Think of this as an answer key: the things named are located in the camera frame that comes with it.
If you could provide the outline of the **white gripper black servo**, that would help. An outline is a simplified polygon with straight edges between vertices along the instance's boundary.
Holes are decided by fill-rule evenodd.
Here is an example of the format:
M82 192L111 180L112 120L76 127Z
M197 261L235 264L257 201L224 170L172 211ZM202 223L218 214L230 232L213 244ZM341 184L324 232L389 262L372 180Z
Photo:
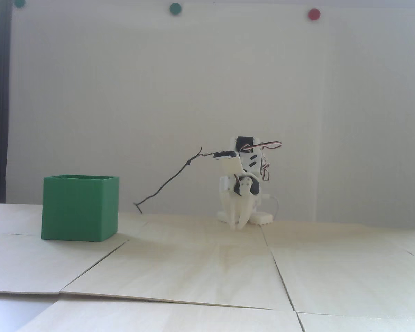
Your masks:
M234 192L240 196L237 228L241 230L253 213L254 197L255 200L262 199L262 158L245 157L242 160L240 157L222 157L219 160L225 172L225 176L220 178L220 192ZM231 195L225 196L225 216L229 227L234 231L236 229L236 199Z

